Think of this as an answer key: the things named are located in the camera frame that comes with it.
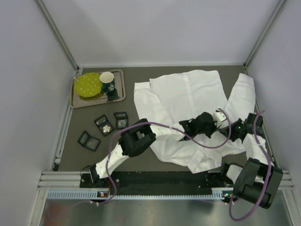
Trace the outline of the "silver metal tray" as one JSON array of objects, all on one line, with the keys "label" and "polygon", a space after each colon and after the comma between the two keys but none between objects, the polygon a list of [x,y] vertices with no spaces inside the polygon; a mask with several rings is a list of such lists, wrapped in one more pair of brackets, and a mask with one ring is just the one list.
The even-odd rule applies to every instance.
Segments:
[{"label": "silver metal tray", "polygon": [[81,108],[122,101],[126,97],[124,75],[121,69],[110,70],[114,75],[108,87],[99,79],[99,73],[86,73],[73,78],[71,82],[70,106]]}]

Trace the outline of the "white cup dark base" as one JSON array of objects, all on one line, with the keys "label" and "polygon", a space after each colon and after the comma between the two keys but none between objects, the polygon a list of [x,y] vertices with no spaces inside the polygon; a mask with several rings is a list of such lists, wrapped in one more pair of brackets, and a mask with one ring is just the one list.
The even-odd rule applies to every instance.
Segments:
[{"label": "white cup dark base", "polygon": [[103,72],[99,77],[100,82],[102,83],[102,92],[108,93],[115,89],[115,80],[114,74],[111,72]]}]

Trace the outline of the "black square frame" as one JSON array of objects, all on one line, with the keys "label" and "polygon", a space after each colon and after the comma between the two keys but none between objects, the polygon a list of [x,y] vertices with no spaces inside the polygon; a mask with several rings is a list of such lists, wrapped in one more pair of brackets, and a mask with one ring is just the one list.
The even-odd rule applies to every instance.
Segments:
[{"label": "black square frame", "polygon": [[[108,118],[106,117],[105,114],[103,114],[99,118],[95,119],[94,123],[98,127],[98,129],[100,130],[100,132],[102,133],[102,135],[104,137],[106,137],[107,135],[109,135],[110,133],[112,133],[115,130],[114,127],[112,126],[112,124],[109,122],[109,120],[108,120]],[[103,126],[104,125],[109,125],[111,127],[111,131],[109,133],[103,133]]]},{"label": "black square frame", "polygon": [[99,147],[101,140],[91,136],[87,131],[83,131],[77,142],[84,148],[95,152]]},{"label": "black square frame", "polygon": [[115,112],[116,129],[121,130],[128,127],[128,115],[126,112]]}]

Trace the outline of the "round clear blue brooch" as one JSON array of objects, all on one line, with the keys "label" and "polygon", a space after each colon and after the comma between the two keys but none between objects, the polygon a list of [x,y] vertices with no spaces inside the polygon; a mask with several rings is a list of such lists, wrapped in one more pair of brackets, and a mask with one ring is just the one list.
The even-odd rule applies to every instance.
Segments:
[{"label": "round clear blue brooch", "polygon": [[125,128],[126,126],[127,126],[127,120],[122,119],[118,121],[119,128]]}]

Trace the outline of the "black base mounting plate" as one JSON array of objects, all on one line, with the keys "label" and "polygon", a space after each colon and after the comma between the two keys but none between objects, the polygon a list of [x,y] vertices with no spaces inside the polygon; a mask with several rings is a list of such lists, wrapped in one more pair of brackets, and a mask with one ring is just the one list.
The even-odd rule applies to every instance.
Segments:
[{"label": "black base mounting plate", "polygon": [[115,171],[111,175],[117,195],[205,195],[212,188],[233,187],[222,173],[188,171]]}]

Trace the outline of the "white shirt garment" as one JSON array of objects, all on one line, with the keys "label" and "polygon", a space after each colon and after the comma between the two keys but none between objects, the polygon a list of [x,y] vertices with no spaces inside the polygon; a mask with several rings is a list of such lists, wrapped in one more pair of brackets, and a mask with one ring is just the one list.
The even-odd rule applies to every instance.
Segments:
[{"label": "white shirt garment", "polygon": [[[254,111],[255,87],[251,77],[240,74],[227,97],[217,71],[194,70],[136,83],[134,103],[140,119],[166,126],[214,113],[217,108],[235,122]],[[159,160],[187,167],[192,173],[218,168],[224,156],[244,152],[240,140],[228,141],[219,132],[211,138],[198,135],[189,141],[156,141],[151,149]]]}]

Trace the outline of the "green polka dot plate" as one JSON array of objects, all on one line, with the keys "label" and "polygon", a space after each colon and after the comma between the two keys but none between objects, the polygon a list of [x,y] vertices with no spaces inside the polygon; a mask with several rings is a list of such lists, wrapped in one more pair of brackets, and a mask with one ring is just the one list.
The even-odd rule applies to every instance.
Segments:
[{"label": "green polka dot plate", "polygon": [[102,83],[99,77],[99,73],[86,73],[79,76],[74,82],[74,91],[78,96],[84,98],[102,96]]}]

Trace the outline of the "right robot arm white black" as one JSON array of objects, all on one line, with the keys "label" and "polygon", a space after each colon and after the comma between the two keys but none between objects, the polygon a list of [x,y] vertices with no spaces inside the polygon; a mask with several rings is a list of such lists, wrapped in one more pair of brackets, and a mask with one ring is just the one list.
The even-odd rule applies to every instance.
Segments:
[{"label": "right robot arm white black", "polygon": [[221,172],[221,178],[228,186],[233,186],[236,197],[255,204],[260,197],[265,181],[267,187],[259,204],[268,209],[275,198],[283,171],[274,166],[265,149],[265,135],[263,132],[263,117],[249,113],[242,121],[238,119],[219,132],[225,137],[231,130],[231,141],[240,141],[246,151],[247,162],[244,166],[226,163]]}]

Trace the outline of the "black square frame left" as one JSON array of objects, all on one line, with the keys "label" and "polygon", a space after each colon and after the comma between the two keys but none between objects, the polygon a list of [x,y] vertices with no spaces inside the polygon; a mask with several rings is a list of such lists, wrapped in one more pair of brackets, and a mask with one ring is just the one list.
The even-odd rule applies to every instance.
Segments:
[{"label": "black square frame left", "polygon": [[[102,133],[102,135],[104,137],[106,137],[107,135],[109,135],[110,133],[112,133],[115,130],[114,127],[112,126],[112,124],[109,122],[109,120],[108,120],[108,118],[106,117],[105,114],[103,114],[99,118],[95,119],[94,123],[98,127],[98,129],[100,130],[100,132]],[[109,133],[103,133],[103,126],[104,125],[109,125],[111,127],[111,131]]]}]

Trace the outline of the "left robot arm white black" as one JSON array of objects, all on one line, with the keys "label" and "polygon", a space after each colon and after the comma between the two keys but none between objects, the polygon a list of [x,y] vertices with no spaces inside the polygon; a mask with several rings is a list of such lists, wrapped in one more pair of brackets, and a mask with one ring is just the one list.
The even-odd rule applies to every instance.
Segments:
[{"label": "left robot arm white black", "polygon": [[193,141],[195,136],[204,134],[208,138],[221,126],[217,113],[202,113],[195,119],[180,121],[171,126],[149,122],[146,118],[116,133],[117,144],[109,145],[108,156],[89,169],[92,183],[108,178],[126,159],[141,155],[156,141]]}]

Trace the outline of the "sparkly snowflake brooch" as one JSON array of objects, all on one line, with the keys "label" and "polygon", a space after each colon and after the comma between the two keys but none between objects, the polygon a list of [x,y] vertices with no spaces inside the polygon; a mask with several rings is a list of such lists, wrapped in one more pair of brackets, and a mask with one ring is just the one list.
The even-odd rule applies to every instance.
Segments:
[{"label": "sparkly snowflake brooch", "polygon": [[103,126],[103,133],[109,133],[111,131],[111,127],[109,125]]}]

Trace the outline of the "black square frame right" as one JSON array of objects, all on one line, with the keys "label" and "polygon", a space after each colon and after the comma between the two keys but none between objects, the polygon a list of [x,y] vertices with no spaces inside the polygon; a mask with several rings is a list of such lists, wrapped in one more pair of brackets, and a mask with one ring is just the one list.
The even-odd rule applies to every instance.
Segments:
[{"label": "black square frame right", "polygon": [[121,130],[128,127],[128,115],[126,112],[115,112],[116,129]]}]

